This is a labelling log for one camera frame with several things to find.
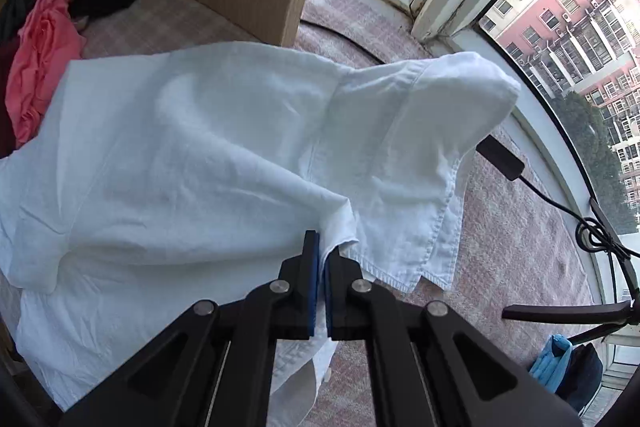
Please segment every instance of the pink clothing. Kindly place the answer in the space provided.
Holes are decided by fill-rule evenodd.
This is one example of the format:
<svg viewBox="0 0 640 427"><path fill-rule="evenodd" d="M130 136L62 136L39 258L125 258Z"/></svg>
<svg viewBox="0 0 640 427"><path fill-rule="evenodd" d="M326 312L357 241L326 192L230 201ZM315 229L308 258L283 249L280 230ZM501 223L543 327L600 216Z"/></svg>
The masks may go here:
<svg viewBox="0 0 640 427"><path fill-rule="evenodd" d="M67 63L80 58L85 38L71 22L68 4L69 0L37 0L18 31L20 47L4 97L17 148L38 133Z"/></svg>

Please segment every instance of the metal screw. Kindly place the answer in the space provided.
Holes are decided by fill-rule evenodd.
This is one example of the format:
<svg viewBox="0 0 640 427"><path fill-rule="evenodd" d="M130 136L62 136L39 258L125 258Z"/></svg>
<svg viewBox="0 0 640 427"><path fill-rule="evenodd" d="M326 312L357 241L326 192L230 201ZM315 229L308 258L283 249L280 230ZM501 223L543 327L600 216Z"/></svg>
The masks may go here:
<svg viewBox="0 0 640 427"><path fill-rule="evenodd" d="M198 301L193 305L193 311L196 315L210 315L214 308L213 302L207 300Z"/></svg>
<svg viewBox="0 0 640 427"><path fill-rule="evenodd" d="M351 283L351 287L358 293L367 293L371 291L371 283L366 279L356 279Z"/></svg>
<svg viewBox="0 0 640 427"><path fill-rule="evenodd" d="M289 291L289 283L284 279L276 279L271 281L269 288L274 293L286 293Z"/></svg>
<svg viewBox="0 0 640 427"><path fill-rule="evenodd" d="M442 301L431 301L427 304L427 311L434 317L444 317L449 313L449 307Z"/></svg>

